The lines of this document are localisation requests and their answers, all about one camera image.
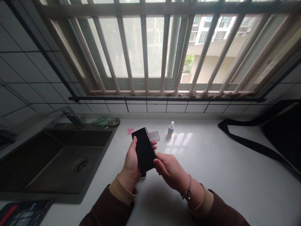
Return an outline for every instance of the brown jacket sleeve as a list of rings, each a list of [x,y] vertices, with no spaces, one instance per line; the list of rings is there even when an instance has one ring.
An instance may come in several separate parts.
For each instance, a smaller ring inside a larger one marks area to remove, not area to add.
[[[119,201],[109,190],[104,189],[91,211],[83,218],[80,226],[125,225],[128,221],[134,203],[130,206]]]
[[[210,189],[208,191],[213,194],[213,204],[206,216],[193,217],[197,225],[249,226],[249,223],[239,212],[228,206],[214,191]]]

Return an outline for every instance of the sleeve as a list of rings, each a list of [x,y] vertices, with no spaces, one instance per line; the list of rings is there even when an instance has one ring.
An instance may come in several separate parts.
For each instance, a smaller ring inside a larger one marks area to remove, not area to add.
[[[80,226],[125,225],[134,208],[134,198],[118,180],[118,176],[108,185],[91,211],[80,222]]]
[[[214,191],[204,187],[202,203],[194,210],[189,209],[197,225],[249,226],[245,218],[228,206]]]

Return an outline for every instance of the bracelet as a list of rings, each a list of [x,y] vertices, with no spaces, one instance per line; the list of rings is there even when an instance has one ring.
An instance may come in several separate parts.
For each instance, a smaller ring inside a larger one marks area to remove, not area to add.
[[[188,192],[190,192],[190,196],[188,197],[188,199],[191,199],[192,193],[190,190],[190,186],[191,186],[191,175],[189,174],[189,185],[188,185],[188,189],[184,192],[184,194],[182,195],[182,199],[184,199],[184,197],[187,195]]]

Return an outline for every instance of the beige sleeve cuff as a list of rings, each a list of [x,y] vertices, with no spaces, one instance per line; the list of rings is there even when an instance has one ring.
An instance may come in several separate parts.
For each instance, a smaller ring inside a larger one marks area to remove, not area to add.
[[[134,188],[133,194],[127,190],[119,181],[118,175],[109,186],[109,190],[119,201],[130,206],[131,202],[137,196],[137,191]]]
[[[201,218],[201,217],[206,216],[209,213],[209,211],[212,207],[212,204],[213,204],[213,199],[214,199],[213,194],[204,186],[203,186],[203,188],[204,188],[204,197],[203,197],[203,201],[201,202],[201,204],[195,209],[191,209],[188,206],[189,211],[195,218]]]

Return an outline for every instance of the green cloth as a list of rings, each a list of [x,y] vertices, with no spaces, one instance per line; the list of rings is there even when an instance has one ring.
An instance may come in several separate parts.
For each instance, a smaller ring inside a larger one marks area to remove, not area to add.
[[[107,119],[100,117],[97,120],[93,121],[92,123],[98,126],[106,126],[108,125],[108,122],[109,121]]]

